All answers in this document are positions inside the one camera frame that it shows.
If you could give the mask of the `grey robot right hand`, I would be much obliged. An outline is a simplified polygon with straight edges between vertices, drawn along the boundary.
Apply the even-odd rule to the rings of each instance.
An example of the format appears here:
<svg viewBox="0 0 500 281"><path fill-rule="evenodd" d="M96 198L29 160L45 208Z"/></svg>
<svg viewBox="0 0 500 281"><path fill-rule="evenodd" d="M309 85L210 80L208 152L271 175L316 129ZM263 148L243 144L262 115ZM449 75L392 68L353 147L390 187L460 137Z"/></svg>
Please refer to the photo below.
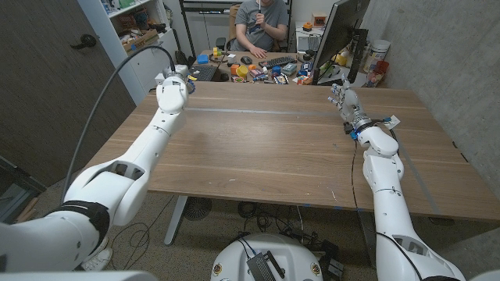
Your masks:
<svg viewBox="0 0 500 281"><path fill-rule="evenodd" d="M332 95L327 99L340 112L341 118L344 120L344 132L352 135L353 138L357 138L363 130L374 126L375 122L365 113L357 93L351 88L349 80L342 76L341 82L342 85L332 84Z"/></svg>

